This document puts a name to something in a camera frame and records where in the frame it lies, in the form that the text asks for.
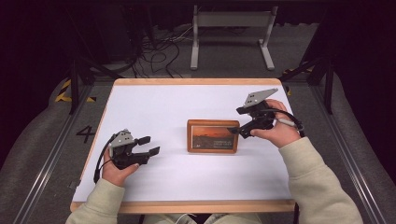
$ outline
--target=black cable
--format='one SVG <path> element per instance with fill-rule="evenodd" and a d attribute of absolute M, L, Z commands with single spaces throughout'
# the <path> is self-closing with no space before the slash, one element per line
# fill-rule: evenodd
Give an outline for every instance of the black cable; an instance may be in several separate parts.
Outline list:
<path fill-rule="evenodd" d="M 134 70 L 134 77 L 135 77 L 135 78 L 137 78 L 137 76 L 143 77 L 143 78 L 149 78 L 149 76 L 146 75 L 143 66 L 142 66 L 142 73 L 143 73 L 143 75 L 141 75 L 140 72 L 137 70 L 136 65 L 134 65 L 134 66 L 132 67 L 132 69 Z"/>
<path fill-rule="evenodd" d="M 296 125 L 297 130 L 300 133 L 300 136 L 301 137 L 305 137 L 303 124 L 299 120 L 297 120 L 297 118 L 295 118 L 291 113 L 286 112 L 284 110 L 275 109 L 275 108 L 264 109 L 263 112 L 274 112 L 274 113 L 285 114 L 286 116 L 288 116 L 294 122 L 294 124 Z"/>
<path fill-rule="evenodd" d="M 146 47 L 146 49 L 151 50 L 151 51 L 161 51 L 161 50 L 165 50 L 165 49 L 169 48 L 169 46 L 170 46 L 170 44 L 168 43 L 167 40 L 161 40 L 160 42 L 157 43 L 157 45 L 158 44 L 161 44 L 161 46 L 160 47 L 157 46 L 156 49 L 149 48 L 149 47 Z"/>
<path fill-rule="evenodd" d="M 103 168 L 103 166 L 105 166 L 108 162 L 110 162 L 110 161 L 113 161 L 113 160 L 108 160 L 108 161 L 105 161 L 101 166 L 100 166 L 100 168 L 99 168 L 99 170 L 102 170 L 102 168 Z"/>
<path fill-rule="evenodd" d="M 172 69 L 172 68 L 168 68 L 170 71 L 173 71 L 174 73 L 176 73 L 176 74 L 178 74 L 181 78 L 183 78 L 183 76 L 179 73 L 179 72 L 177 72 L 177 71 L 175 71 L 174 69 Z"/>
<path fill-rule="evenodd" d="M 298 218 L 300 216 L 300 207 L 298 206 L 297 203 L 294 204 L 294 218 L 293 218 L 293 224 L 298 224 Z"/>
<path fill-rule="evenodd" d="M 137 78 L 137 71 L 134 69 L 134 66 L 132 66 L 132 72 L 134 73 L 134 78 Z"/>
<path fill-rule="evenodd" d="M 166 46 L 166 43 L 167 43 L 166 40 L 162 40 L 162 39 L 160 38 L 160 41 L 156 43 L 156 45 L 157 45 L 156 48 L 145 47 L 146 45 L 152 46 L 152 43 L 151 43 L 151 41 L 149 41 L 149 40 L 146 41 L 146 42 L 143 42 L 143 41 L 142 41 L 142 47 L 145 47 L 145 49 L 148 49 L 148 50 L 150 50 L 150 51 L 164 50 L 163 47 Z"/>
<path fill-rule="evenodd" d="M 102 65 L 99 65 L 96 62 L 91 61 L 90 59 L 85 58 L 85 57 L 83 57 L 81 55 L 78 55 L 77 60 L 82 61 L 82 62 L 84 62 L 84 63 L 96 68 L 97 70 L 101 71 L 102 73 L 104 73 L 107 76 L 113 77 L 115 79 L 123 78 L 122 76 L 120 76 L 120 75 L 108 70 L 106 67 L 103 67 Z"/>
<path fill-rule="evenodd" d="M 139 62 L 140 67 L 142 68 L 143 77 L 149 77 L 149 75 L 147 75 L 147 74 L 145 73 L 145 68 L 143 67 L 142 63 L 140 62 L 140 59 L 138 59 L 137 61 Z"/>
<path fill-rule="evenodd" d="M 134 60 L 131 61 L 130 63 L 124 65 L 123 67 L 116 68 L 116 69 L 113 69 L 113 70 L 110 70 L 110 71 L 113 72 L 113 73 L 119 74 L 119 73 L 125 72 L 126 70 L 128 70 L 129 68 L 131 68 L 135 63 L 136 63 L 136 59 L 134 59 Z M 93 71 L 93 73 L 94 73 L 95 75 L 105 75 L 105 74 L 102 73 L 102 72 Z"/>
<path fill-rule="evenodd" d="M 139 224 L 143 224 L 143 221 L 145 220 L 145 215 L 140 215 L 139 217 Z"/>
<path fill-rule="evenodd" d="M 172 74 L 170 73 L 168 67 L 169 67 L 169 65 L 178 57 L 178 55 L 179 55 L 179 53 L 180 53 L 180 49 L 179 49 L 179 47 L 178 47 L 177 44 L 175 44 L 174 42 L 171 42 L 171 43 L 176 47 L 176 49 L 177 49 L 177 54 L 176 54 L 176 56 L 165 66 L 165 70 L 166 70 L 166 72 L 169 74 L 169 76 L 173 77 Z"/>
<path fill-rule="evenodd" d="M 113 135 L 110 137 L 110 139 L 108 139 L 107 143 L 105 144 L 105 146 L 104 146 L 103 149 L 102 149 L 102 152 L 100 153 L 98 162 L 96 163 L 95 173 L 94 173 L 94 175 L 93 175 L 93 182 L 94 182 L 95 184 L 98 182 L 98 180 L 99 180 L 99 178 L 100 178 L 100 170 L 101 170 L 102 166 L 105 165 L 106 162 L 111 161 L 111 160 L 106 161 L 101 167 L 99 167 L 99 166 L 100 166 L 100 162 L 102 161 L 102 157 L 103 157 L 103 155 L 105 154 L 105 151 L 106 151 L 106 148 L 107 148 L 108 144 L 110 144 L 110 142 L 113 141 L 115 138 L 116 138 L 116 135 L 113 134 Z"/>
<path fill-rule="evenodd" d="M 163 55 L 163 56 L 164 56 L 164 59 L 163 59 L 162 61 L 154 62 L 153 59 L 154 59 L 154 57 L 156 57 L 157 55 Z M 161 62 L 164 62 L 165 60 L 166 60 L 166 54 L 164 54 L 163 52 L 158 52 L 158 53 L 153 54 L 153 55 L 151 56 L 151 63 L 150 63 L 151 72 L 152 72 L 152 73 L 156 73 L 156 72 L 158 72 L 158 71 L 161 70 L 161 69 L 158 69 L 158 70 L 155 70 L 155 71 L 154 71 L 154 68 L 153 68 L 153 66 L 152 66 L 153 63 L 161 63 Z"/>

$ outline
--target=metal stand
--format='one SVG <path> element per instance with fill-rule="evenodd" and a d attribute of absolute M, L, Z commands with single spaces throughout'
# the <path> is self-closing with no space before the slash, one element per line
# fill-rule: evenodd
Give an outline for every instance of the metal stand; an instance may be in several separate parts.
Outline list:
<path fill-rule="evenodd" d="M 90 67 L 93 67 L 100 71 L 101 73 L 113 77 L 114 79 L 122 78 L 120 75 L 108 70 L 102 65 L 95 63 L 94 61 L 82 57 L 80 55 L 75 57 L 76 59 L 70 65 L 70 79 L 72 87 L 72 107 L 70 109 L 70 114 L 73 114 L 79 104 L 79 91 L 78 91 L 78 77 L 81 78 L 84 85 L 93 85 L 95 78 L 93 76 Z"/>
<path fill-rule="evenodd" d="M 312 73 L 306 79 L 307 83 L 312 86 L 317 86 L 320 81 L 326 75 L 325 91 L 324 91 L 324 104 L 326 106 L 327 112 L 332 114 L 332 80 L 333 80 L 333 70 L 332 61 L 328 57 L 317 58 L 313 61 L 303 63 L 298 68 L 288 72 L 287 74 L 279 77 L 281 82 L 284 82 L 292 77 L 301 74 L 303 71 L 314 66 Z"/>
<path fill-rule="evenodd" d="M 194 6 L 193 15 L 193 43 L 191 53 L 191 70 L 198 69 L 199 39 L 198 27 L 220 27 L 220 26 L 238 26 L 238 27 L 264 27 L 265 37 L 259 39 L 262 56 L 268 70 L 274 70 L 274 63 L 268 51 L 268 41 L 274 26 L 277 7 L 271 11 L 260 12 L 199 12 L 197 6 Z"/>

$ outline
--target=beige sleeve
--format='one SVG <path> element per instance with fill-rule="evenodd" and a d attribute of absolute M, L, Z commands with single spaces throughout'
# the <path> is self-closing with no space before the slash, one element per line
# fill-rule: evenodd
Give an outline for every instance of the beige sleeve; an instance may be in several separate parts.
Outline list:
<path fill-rule="evenodd" d="M 88 196 L 87 202 L 82 204 L 66 220 L 72 223 L 117 223 L 117 214 L 124 195 L 124 188 L 99 179 L 95 188 Z"/>
<path fill-rule="evenodd" d="M 307 137 L 282 147 L 293 199 L 300 206 L 300 223 L 363 223 L 352 199 Z"/>

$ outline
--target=printed number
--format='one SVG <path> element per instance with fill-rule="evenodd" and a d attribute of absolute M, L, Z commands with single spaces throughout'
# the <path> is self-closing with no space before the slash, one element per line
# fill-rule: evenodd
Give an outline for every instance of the printed number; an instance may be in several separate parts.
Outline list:
<path fill-rule="evenodd" d="M 83 130 L 79 131 L 78 133 L 76 133 L 76 135 L 85 135 L 85 140 L 84 140 L 84 144 L 88 142 L 88 138 L 91 135 L 95 135 L 95 133 L 91 133 L 92 127 L 90 125 L 88 125 L 87 127 L 85 127 Z"/>

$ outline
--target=picture frame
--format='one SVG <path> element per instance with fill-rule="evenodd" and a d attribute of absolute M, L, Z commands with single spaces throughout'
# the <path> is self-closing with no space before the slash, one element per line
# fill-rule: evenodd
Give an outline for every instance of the picture frame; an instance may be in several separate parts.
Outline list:
<path fill-rule="evenodd" d="M 239 134 L 229 128 L 239 128 L 238 120 L 189 119 L 187 149 L 195 153 L 235 153 Z"/>

